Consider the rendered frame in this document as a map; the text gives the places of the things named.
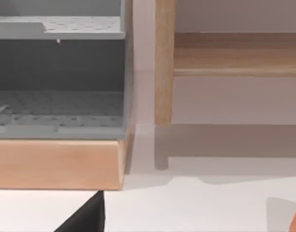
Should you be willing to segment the pale wooden drawer front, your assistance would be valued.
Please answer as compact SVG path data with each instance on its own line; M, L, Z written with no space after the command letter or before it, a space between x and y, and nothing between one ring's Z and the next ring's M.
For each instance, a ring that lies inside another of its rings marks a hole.
M0 140L0 189L120 190L132 136Z

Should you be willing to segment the grey pierced drawer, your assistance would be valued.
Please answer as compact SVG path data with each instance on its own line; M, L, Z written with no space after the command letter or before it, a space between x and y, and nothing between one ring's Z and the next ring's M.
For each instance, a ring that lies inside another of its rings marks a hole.
M0 0L0 140L120 140L133 0Z

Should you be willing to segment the wooden open shelf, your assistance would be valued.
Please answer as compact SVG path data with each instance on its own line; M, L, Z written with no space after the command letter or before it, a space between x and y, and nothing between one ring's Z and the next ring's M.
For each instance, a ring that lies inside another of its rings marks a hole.
M154 1L157 125L172 122L176 77L296 78L296 33L177 33L176 0Z

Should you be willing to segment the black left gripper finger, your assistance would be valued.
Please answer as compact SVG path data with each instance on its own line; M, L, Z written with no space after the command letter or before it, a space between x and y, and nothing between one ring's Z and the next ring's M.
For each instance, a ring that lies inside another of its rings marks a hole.
M104 192L96 192L54 232L104 232Z

